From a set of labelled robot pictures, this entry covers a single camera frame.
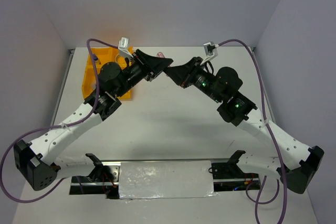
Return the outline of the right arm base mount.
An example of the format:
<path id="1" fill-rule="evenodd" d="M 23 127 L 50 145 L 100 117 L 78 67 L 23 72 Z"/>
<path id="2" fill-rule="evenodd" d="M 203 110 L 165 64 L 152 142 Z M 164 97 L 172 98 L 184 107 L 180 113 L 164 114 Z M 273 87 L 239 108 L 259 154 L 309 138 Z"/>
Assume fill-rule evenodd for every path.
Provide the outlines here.
<path id="1" fill-rule="evenodd" d="M 259 190 L 259 176 L 244 173 L 229 163 L 211 163 L 208 172 L 212 174 L 214 192 Z"/>

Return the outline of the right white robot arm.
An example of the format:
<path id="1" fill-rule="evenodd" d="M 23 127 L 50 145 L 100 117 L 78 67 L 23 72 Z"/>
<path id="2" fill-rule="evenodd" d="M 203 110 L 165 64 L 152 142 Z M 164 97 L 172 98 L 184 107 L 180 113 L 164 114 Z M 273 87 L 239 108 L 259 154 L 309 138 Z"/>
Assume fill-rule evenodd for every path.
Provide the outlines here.
<path id="1" fill-rule="evenodd" d="M 287 188 L 303 194 L 324 156 L 318 147 L 310 147 L 290 136 L 272 121 L 266 121 L 253 101 L 239 92 L 243 82 L 231 67 L 222 67 L 217 74 L 201 66 L 194 57 L 184 65 L 168 67 L 165 74 L 182 88 L 194 86 L 219 104 L 221 118 L 249 133 L 281 156 L 259 157 L 247 151 L 236 151 L 229 159 L 228 171 L 233 177 L 244 173 L 266 175 L 285 183 Z"/>

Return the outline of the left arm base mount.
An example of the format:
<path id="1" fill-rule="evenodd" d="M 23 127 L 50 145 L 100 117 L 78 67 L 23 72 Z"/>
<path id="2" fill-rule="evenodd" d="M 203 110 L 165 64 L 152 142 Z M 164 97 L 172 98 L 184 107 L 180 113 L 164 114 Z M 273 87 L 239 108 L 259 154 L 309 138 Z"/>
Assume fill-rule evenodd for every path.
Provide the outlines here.
<path id="1" fill-rule="evenodd" d="M 100 195 L 106 199 L 120 199 L 121 162 L 103 161 L 102 164 L 108 167 L 108 172 L 102 173 L 100 177 L 94 179 L 84 176 L 72 177 L 69 195 Z"/>

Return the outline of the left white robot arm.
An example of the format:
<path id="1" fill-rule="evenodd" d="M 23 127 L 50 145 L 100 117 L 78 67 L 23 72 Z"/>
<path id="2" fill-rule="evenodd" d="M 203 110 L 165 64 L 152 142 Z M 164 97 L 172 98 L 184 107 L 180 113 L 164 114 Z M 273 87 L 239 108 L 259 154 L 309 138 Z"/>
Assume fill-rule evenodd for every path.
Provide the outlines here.
<path id="1" fill-rule="evenodd" d="M 114 61 L 103 64 L 97 74 L 96 87 L 79 108 L 44 135 L 13 146 L 15 164 L 35 191 L 48 187 L 55 180 L 72 176 L 98 181 L 113 174 L 92 153 L 83 157 L 61 158 L 60 154 L 75 140 L 111 116 L 120 106 L 119 98 L 141 80 L 152 81 L 173 62 L 136 50 L 126 57 L 125 68 Z"/>

